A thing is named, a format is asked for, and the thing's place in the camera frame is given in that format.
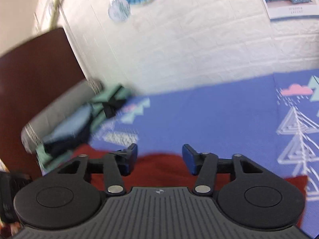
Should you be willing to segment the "red pants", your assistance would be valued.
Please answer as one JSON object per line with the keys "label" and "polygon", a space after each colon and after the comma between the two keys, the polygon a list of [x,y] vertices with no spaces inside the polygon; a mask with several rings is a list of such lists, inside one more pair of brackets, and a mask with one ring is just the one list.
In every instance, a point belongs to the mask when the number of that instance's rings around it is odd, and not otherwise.
{"label": "red pants", "polygon": [[191,175],[183,158],[155,153],[137,159],[132,174],[124,177],[127,190],[133,187],[211,188],[221,212],[233,222],[258,230],[301,226],[305,208],[306,176],[283,179],[256,162],[241,156],[232,158],[234,174]]}

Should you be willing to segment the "light blue folded cloth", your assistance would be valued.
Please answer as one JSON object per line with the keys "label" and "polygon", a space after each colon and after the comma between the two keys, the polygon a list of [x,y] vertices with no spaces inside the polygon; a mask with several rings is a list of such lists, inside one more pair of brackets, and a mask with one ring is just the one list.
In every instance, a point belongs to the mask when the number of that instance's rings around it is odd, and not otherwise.
{"label": "light blue folded cloth", "polygon": [[92,117],[92,112],[93,107],[90,104],[81,106],[71,116],[58,124],[49,135],[45,136],[43,144],[75,137],[87,125]]}

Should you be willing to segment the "black folded garment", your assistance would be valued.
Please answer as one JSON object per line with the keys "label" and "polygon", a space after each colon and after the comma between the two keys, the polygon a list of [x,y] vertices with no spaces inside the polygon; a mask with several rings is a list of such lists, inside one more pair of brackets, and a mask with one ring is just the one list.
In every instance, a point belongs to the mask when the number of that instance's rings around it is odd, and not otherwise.
{"label": "black folded garment", "polygon": [[44,151],[56,158],[66,151],[73,150],[81,144],[86,144],[90,138],[90,125],[86,125],[77,135],[67,136],[53,142],[44,143]]}

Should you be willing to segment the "brown wooden headboard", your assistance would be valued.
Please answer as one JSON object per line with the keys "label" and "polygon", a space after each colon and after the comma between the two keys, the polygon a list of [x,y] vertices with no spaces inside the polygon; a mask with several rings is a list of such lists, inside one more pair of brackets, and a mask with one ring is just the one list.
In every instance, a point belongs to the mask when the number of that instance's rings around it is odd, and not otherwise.
{"label": "brown wooden headboard", "polygon": [[41,177],[37,158],[25,151],[22,128],[61,94],[84,79],[62,28],[12,49],[0,60],[1,160],[9,171]]}

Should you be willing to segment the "blue printed bed sheet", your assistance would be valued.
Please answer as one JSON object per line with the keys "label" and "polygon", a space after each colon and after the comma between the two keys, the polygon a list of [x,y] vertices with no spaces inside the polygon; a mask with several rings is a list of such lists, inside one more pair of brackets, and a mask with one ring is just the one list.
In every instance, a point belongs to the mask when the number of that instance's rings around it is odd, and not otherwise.
{"label": "blue printed bed sheet", "polygon": [[226,158],[245,155],[283,176],[305,175],[302,229],[318,233],[318,70],[152,96],[114,86],[92,99],[89,145],[101,151],[138,145],[138,156],[181,156],[190,144]]}

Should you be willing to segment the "grey bolster pillow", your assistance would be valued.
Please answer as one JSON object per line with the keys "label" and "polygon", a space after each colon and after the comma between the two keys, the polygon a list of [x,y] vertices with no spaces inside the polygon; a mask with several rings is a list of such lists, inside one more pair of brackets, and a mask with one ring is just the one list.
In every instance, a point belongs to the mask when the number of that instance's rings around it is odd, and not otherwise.
{"label": "grey bolster pillow", "polygon": [[23,127],[21,141],[24,149],[35,153],[37,146],[58,124],[103,90],[103,83],[95,78],[84,79],[68,89]]}

